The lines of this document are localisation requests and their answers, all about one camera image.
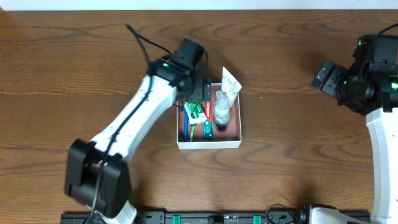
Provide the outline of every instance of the wood grain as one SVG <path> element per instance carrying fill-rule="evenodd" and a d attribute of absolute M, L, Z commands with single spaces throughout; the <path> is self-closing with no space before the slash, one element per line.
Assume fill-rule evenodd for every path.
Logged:
<path fill-rule="evenodd" d="M 70 144 L 109 124 L 143 78 L 125 21 L 169 49 L 184 37 L 201 43 L 214 81 L 225 66 L 243 86 L 239 149 L 179 151 L 175 109 L 161 116 L 131 164 L 135 205 L 372 209 L 364 117 L 308 84 L 324 60 L 348 66 L 358 36 L 398 22 L 396 11 L 0 13 L 0 222 L 58 223 L 64 211 L 86 210 L 63 194 L 65 160 Z"/>

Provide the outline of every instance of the green clip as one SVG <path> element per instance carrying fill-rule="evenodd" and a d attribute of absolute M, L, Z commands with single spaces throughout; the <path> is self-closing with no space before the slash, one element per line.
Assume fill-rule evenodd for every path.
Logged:
<path fill-rule="evenodd" d="M 173 216 L 173 224 L 181 224 L 181 216 L 180 215 Z"/>
<path fill-rule="evenodd" d="M 253 224 L 261 224 L 261 216 L 259 215 L 253 216 Z"/>

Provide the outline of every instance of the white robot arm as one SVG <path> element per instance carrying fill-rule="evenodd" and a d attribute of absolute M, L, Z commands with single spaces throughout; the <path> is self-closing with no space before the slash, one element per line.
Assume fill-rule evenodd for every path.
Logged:
<path fill-rule="evenodd" d="M 200 63 L 204 48 L 184 39 L 177 53 L 143 38 L 170 55 L 148 61 L 148 75 L 132 100 L 116 119 L 90 142 L 77 139 L 70 147 L 65 178 L 65 193 L 91 208 L 88 223 L 97 211 L 105 223 L 130 224 L 136 209 L 130 205 L 131 193 L 128 164 L 139 143 L 159 116 L 178 101 L 211 99 L 210 80 L 203 77 L 206 65 Z"/>
<path fill-rule="evenodd" d="M 372 140 L 374 169 L 374 205 L 371 223 L 398 223 L 398 108 L 391 113 L 379 108 L 366 115 Z M 310 224 L 365 224 L 335 209 L 313 208 Z"/>
<path fill-rule="evenodd" d="M 374 166 L 371 222 L 376 224 L 398 223 L 398 36 L 382 34 L 397 26 L 359 37 L 349 69 L 327 61 L 310 84 L 366 116 Z M 311 224 L 361 223 L 327 208 L 312 209 L 310 217 Z"/>
<path fill-rule="evenodd" d="M 118 153 L 127 164 L 130 163 L 139 143 L 147 134 L 150 127 L 152 127 L 159 116 L 175 102 L 177 88 L 175 86 L 170 86 L 169 81 L 158 76 L 146 76 L 137 93 L 116 119 L 91 140 L 96 142 L 95 148 L 97 150 L 103 152 L 106 150 L 114 130 L 120 126 L 144 97 L 149 88 L 150 79 L 152 79 L 152 91 L 149 93 L 148 99 L 138 108 L 134 116 L 127 121 L 117 135 L 116 142 L 108 152 L 110 156 Z M 127 200 L 116 217 L 108 218 L 104 215 L 101 215 L 101 217 L 109 224 L 125 224 L 132 223 L 136 214 L 136 209 Z"/>

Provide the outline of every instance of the toothpaste tube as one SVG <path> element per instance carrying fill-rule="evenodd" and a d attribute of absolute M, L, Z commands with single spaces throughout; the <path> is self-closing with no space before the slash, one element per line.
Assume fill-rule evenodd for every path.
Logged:
<path fill-rule="evenodd" d="M 235 99 L 241 89 L 242 85 L 235 79 L 235 77 L 232 76 L 232 74 L 225 67 L 223 67 L 221 93 L 226 98 L 229 108 L 234 105 Z"/>
<path fill-rule="evenodd" d="M 200 102 L 189 101 L 184 104 L 185 112 L 188 114 L 189 123 L 191 126 L 203 124 L 207 118 Z"/>
<path fill-rule="evenodd" d="M 213 125 L 211 123 L 211 101 L 205 102 L 205 114 L 207 120 L 203 125 L 203 138 L 213 139 Z"/>

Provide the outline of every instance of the plastic bottle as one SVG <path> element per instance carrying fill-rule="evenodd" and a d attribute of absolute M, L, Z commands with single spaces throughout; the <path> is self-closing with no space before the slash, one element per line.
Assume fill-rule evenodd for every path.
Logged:
<path fill-rule="evenodd" d="M 228 102 L 221 93 L 216 92 L 217 101 L 214 106 L 214 121 L 219 132 L 224 132 L 227 128 L 229 121 L 229 106 Z"/>

